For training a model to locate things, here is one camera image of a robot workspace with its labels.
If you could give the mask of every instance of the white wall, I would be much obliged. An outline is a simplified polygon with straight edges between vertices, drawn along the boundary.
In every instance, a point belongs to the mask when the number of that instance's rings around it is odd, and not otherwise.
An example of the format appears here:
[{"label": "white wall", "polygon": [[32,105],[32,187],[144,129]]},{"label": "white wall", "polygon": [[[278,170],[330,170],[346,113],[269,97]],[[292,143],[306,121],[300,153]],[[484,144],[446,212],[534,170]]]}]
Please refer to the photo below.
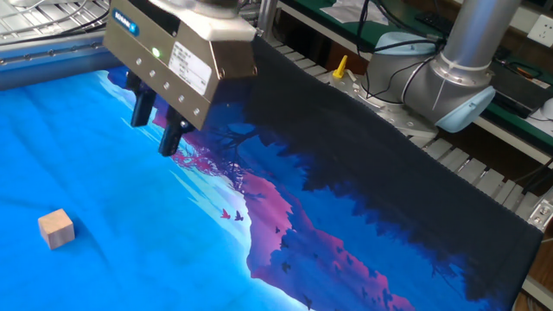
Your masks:
[{"label": "white wall", "polygon": [[[457,3],[463,3],[463,0],[454,1]],[[532,27],[534,27],[534,24],[539,16],[540,14],[535,10],[528,9],[527,7],[521,5],[515,16],[512,18],[511,26],[528,34]]]}]

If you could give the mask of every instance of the yellow object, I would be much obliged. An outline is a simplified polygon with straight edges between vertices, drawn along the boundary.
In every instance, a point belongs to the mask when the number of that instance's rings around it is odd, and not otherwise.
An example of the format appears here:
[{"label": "yellow object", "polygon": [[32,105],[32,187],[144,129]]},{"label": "yellow object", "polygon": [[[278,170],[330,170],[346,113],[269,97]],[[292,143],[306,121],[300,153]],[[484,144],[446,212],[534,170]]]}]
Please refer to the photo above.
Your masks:
[{"label": "yellow object", "polygon": [[346,69],[347,55],[344,55],[338,69],[332,73],[333,77],[341,79],[344,76],[344,70]]}]

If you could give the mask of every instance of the bird print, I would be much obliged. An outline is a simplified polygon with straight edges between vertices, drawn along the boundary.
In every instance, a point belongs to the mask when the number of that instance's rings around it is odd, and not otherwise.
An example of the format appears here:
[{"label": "bird print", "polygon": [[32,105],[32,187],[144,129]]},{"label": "bird print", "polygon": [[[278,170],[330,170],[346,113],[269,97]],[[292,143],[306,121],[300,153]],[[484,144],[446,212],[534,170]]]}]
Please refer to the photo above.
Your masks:
[{"label": "bird print", "polygon": [[283,262],[283,271],[284,273],[288,273],[288,270],[291,269],[292,266],[290,266],[288,263]]},{"label": "bird print", "polygon": [[221,216],[222,219],[230,219],[231,215],[226,212],[225,208],[223,208],[223,216]]},{"label": "bird print", "polygon": [[244,221],[244,217],[240,215],[239,211],[236,211],[236,217],[234,218],[236,221]]},{"label": "bird print", "polygon": [[303,298],[305,298],[305,305],[308,306],[308,310],[311,310],[311,306],[313,305],[313,301],[305,295],[303,295]]},{"label": "bird print", "polygon": [[283,249],[283,248],[288,248],[288,245],[286,244],[286,242],[284,242],[284,238],[282,238],[280,240],[280,248]]}]

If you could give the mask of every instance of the electronic device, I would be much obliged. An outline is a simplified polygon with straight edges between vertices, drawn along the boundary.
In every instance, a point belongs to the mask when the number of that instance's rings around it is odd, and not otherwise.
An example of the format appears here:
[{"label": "electronic device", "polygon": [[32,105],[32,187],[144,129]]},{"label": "electronic device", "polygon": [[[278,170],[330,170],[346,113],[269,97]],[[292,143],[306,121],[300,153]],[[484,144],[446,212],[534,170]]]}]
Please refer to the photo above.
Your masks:
[{"label": "electronic device", "polygon": [[527,118],[551,98],[549,91],[498,62],[494,61],[490,68],[491,85],[496,90],[494,103],[520,117]]}]

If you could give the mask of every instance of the metal rack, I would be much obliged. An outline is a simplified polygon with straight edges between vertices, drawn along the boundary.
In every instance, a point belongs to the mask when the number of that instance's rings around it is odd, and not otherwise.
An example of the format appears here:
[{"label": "metal rack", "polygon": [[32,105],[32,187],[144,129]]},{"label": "metal rack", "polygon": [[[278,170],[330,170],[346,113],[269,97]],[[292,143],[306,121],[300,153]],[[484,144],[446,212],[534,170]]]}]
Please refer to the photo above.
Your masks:
[{"label": "metal rack", "polygon": [[0,0],[0,44],[59,34],[100,18],[110,6],[107,0],[37,3],[31,7],[16,7],[8,0]]}]

